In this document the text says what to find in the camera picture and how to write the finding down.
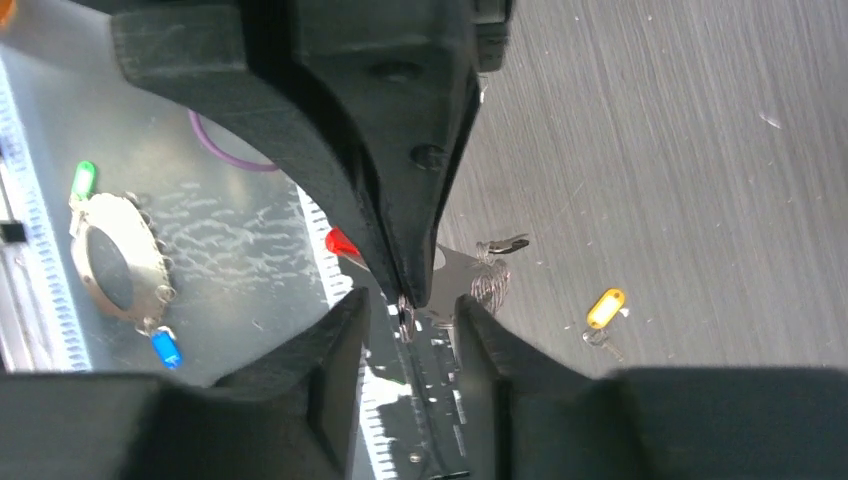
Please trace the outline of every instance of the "green key tag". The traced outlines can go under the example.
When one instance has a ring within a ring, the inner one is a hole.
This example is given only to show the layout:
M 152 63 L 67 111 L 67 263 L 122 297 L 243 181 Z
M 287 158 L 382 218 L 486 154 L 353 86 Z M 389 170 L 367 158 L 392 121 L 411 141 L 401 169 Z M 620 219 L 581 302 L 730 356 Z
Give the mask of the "green key tag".
M 94 192 L 94 181 L 97 178 L 97 168 L 91 162 L 80 162 L 74 173 L 74 183 L 71 184 L 71 200 L 88 200 Z

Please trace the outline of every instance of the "blue key tag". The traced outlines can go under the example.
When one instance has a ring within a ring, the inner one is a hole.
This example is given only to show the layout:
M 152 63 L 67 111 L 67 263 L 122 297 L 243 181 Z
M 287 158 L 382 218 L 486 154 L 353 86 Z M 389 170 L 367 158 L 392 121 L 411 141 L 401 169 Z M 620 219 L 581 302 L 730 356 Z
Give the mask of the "blue key tag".
M 183 363 L 183 356 L 177 347 L 177 337 L 168 327 L 158 327 L 150 334 L 150 343 L 162 364 L 171 370 Z

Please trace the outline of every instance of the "yellow key tag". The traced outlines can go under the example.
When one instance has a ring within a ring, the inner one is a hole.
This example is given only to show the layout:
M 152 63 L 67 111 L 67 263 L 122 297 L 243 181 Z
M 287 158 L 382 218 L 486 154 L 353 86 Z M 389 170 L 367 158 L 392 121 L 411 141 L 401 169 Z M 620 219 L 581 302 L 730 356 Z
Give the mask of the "yellow key tag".
M 615 314 L 624 306 L 624 301 L 627 297 L 624 292 L 617 288 L 610 288 L 603 295 L 598 303 L 589 310 L 589 326 L 592 328 L 604 328 L 615 317 Z

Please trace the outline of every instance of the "gray wood grain surface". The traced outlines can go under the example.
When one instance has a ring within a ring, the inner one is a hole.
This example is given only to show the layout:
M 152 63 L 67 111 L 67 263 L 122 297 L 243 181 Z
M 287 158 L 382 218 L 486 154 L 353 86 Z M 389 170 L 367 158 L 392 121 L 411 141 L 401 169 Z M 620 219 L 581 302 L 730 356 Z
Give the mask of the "gray wood grain surface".
M 440 239 L 529 233 L 508 328 L 572 368 L 848 365 L 848 2 L 520 2 Z

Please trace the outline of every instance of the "orange object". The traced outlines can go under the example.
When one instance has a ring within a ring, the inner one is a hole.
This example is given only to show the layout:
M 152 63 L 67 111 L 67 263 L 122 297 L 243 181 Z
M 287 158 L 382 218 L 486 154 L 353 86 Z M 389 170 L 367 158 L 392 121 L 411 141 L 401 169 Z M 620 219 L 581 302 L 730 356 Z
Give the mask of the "orange object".
M 0 27 L 8 27 L 17 10 L 16 0 L 0 0 Z
M 327 250 L 334 255 L 353 255 L 359 257 L 359 250 L 356 249 L 356 246 L 351 242 L 338 227 L 334 227 L 330 230 L 330 233 L 327 234 L 327 238 L 324 239 L 324 245 L 327 246 Z

